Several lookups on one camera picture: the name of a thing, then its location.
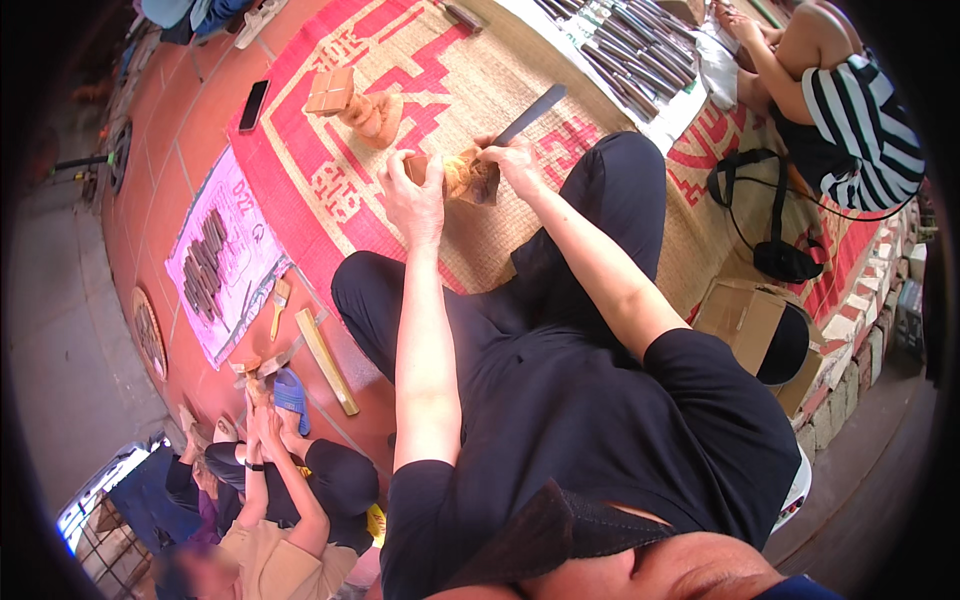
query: blue slipper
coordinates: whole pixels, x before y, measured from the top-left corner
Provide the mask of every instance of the blue slipper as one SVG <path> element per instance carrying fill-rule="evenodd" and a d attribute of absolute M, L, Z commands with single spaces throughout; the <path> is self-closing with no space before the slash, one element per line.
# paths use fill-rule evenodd
<path fill-rule="evenodd" d="M 302 436 L 310 433 L 310 418 L 306 416 L 305 400 L 306 392 L 297 374 L 286 368 L 277 371 L 274 381 L 274 405 L 300 413 L 298 430 Z"/>

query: knife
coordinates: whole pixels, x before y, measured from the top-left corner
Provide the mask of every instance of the knife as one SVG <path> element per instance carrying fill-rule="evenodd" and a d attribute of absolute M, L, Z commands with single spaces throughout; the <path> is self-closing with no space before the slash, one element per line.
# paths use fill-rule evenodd
<path fill-rule="evenodd" d="M 503 130 L 503 133 L 498 135 L 491 143 L 491 146 L 506 146 L 510 140 L 514 139 L 517 135 L 520 134 L 523 130 L 530 127 L 530 125 L 539 119 L 545 112 L 550 110 L 550 108 L 560 102 L 563 97 L 566 95 L 566 85 L 563 84 L 553 84 L 550 86 L 550 89 L 543 92 L 543 95 L 540 96 L 530 107 L 523 111 L 516 120 L 507 126 L 507 129 Z"/>

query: smartphone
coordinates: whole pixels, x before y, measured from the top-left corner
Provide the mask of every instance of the smartphone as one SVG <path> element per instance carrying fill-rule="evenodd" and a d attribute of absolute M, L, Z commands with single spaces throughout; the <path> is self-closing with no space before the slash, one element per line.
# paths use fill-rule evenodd
<path fill-rule="evenodd" d="M 267 88 L 270 87 L 269 80 L 263 80 L 253 84 L 250 89 L 250 96 L 247 96 L 247 105 L 243 107 L 243 116 L 240 117 L 241 132 L 248 132 L 256 127 L 256 122 L 260 118 L 260 108 L 263 106 L 263 99 L 267 96 Z"/>

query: beige shirt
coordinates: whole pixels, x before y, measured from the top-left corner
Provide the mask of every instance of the beige shirt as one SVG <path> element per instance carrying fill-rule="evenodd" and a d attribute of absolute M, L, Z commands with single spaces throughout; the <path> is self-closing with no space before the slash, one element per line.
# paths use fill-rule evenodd
<path fill-rule="evenodd" d="M 244 600 L 327 600 L 357 563 L 356 552 L 332 543 L 317 559 L 288 535 L 272 521 L 251 529 L 233 521 L 220 547 L 240 563 Z"/>

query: wooden plank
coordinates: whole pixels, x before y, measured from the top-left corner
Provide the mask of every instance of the wooden plank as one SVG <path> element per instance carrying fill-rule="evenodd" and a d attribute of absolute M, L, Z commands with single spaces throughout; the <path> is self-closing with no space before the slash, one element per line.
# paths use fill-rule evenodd
<path fill-rule="evenodd" d="M 310 347 L 310 352 L 313 354 L 317 364 L 320 365 L 320 370 L 324 372 L 324 377 L 326 377 L 326 381 L 330 384 L 330 387 L 333 388 L 333 393 L 340 401 L 344 412 L 347 413 L 348 417 L 359 413 L 360 407 L 353 401 L 350 389 L 347 387 L 344 378 L 340 375 L 337 364 L 333 362 L 333 356 L 330 355 L 330 350 L 327 349 L 324 338 L 321 337 L 320 331 L 317 330 L 309 308 L 304 308 L 297 313 L 297 326 L 300 327 L 300 332 L 303 334 L 306 344 Z"/>

